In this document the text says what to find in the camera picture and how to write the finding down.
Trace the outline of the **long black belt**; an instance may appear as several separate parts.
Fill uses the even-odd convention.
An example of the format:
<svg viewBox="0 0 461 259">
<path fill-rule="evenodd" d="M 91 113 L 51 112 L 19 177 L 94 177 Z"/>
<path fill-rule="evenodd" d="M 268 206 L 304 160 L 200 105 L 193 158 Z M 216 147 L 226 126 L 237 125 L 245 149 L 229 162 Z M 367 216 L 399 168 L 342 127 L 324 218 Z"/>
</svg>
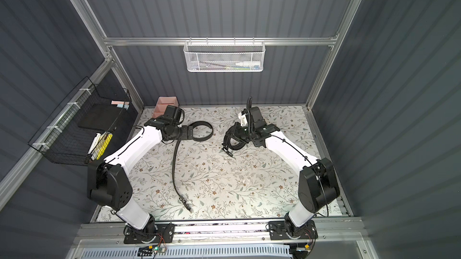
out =
<svg viewBox="0 0 461 259">
<path fill-rule="evenodd" d="M 242 127 L 240 123 L 236 122 L 224 135 L 222 151 L 233 157 L 234 155 L 231 151 L 241 150 L 249 142 L 246 127 Z"/>
</svg>

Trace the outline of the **black belt with end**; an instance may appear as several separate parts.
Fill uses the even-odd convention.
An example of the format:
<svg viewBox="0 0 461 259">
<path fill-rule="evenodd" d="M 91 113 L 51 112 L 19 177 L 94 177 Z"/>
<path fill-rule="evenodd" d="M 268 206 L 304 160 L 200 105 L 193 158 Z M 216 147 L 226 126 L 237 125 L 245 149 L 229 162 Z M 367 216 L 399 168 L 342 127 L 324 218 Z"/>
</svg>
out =
<svg viewBox="0 0 461 259">
<path fill-rule="evenodd" d="M 188 126 L 182 126 L 181 132 L 179 137 L 176 139 L 173 158 L 172 158 L 172 184 L 174 187 L 174 191 L 176 192 L 179 201 L 182 203 L 184 208 L 192 212 L 192 207 L 188 204 L 187 199 L 183 196 L 177 186 L 176 186 L 176 179 L 175 179 L 175 172 L 176 172 L 176 162 L 178 156 L 178 150 L 182 143 L 182 141 L 192 140 L 195 142 L 204 142 L 209 140 L 214 134 L 213 126 L 205 121 L 197 121 L 193 122 Z"/>
</svg>

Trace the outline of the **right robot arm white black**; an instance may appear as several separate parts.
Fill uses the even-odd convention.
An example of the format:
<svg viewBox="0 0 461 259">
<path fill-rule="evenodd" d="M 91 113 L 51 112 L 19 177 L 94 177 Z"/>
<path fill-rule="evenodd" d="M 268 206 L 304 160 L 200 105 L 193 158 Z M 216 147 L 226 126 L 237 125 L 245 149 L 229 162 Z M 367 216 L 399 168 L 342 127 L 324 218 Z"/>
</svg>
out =
<svg viewBox="0 0 461 259">
<path fill-rule="evenodd" d="M 258 107 L 248 97 L 246 107 L 238 115 L 239 121 L 228 129 L 222 149 L 232 156 L 252 143 L 264 147 L 287 163 L 298 178 L 298 203 L 285 215 L 285 230 L 293 236 L 308 226 L 320 209 L 340 196 L 336 171 L 328 158 L 317 158 L 290 141 L 282 130 L 268 124 Z"/>
</svg>

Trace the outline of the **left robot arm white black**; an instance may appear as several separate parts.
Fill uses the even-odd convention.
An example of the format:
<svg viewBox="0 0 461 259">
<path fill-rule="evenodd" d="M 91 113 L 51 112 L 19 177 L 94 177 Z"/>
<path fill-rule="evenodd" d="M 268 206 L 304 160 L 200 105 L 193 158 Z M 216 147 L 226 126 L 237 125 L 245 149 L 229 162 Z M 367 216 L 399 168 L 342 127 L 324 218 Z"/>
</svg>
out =
<svg viewBox="0 0 461 259">
<path fill-rule="evenodd" d="M 185 112 L 169 105 L 163 115 L 151 118 L 139 132 L 113 154 L 88 164 L 87 197 L 110 207 L 117 217 L 136 230 L 143 230 L 151 215 L 133 197 L 128 175 L 142 157 L 156 145 L 182 136 Z"/>
</svg>

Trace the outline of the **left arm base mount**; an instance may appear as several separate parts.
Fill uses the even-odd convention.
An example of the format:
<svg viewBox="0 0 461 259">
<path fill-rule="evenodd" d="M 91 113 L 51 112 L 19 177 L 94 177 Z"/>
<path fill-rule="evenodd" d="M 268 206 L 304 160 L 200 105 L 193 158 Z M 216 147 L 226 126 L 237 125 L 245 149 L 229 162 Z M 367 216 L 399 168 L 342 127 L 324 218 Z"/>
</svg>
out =
<svg viewBox="0 0 461 259">
<path fill-rule="evenodd" d="M 124 244 L 160 244 L 171 243 L 173 241 L 176 225 L 168 224 L 148 224 L 143 230 L 137 230 L 131 225 L 126 224 L 123 235 Z"/>
</svg>

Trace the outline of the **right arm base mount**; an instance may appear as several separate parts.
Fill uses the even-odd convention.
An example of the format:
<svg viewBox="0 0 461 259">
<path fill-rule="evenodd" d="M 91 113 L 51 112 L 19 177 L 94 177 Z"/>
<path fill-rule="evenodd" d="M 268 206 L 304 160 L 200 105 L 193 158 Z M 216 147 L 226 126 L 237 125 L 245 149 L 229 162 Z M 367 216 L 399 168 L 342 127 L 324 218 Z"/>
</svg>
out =
<svg viewBox="0 0 461 259">
<path fill-rule="evenodd" d="M 313 220 L 307 221 L 301 227 L 296 227 L 288 221 L 270 221 L 266 226 L 272 241 L 307 240 L 318 238 L 318 232 Z"/>
</svg>

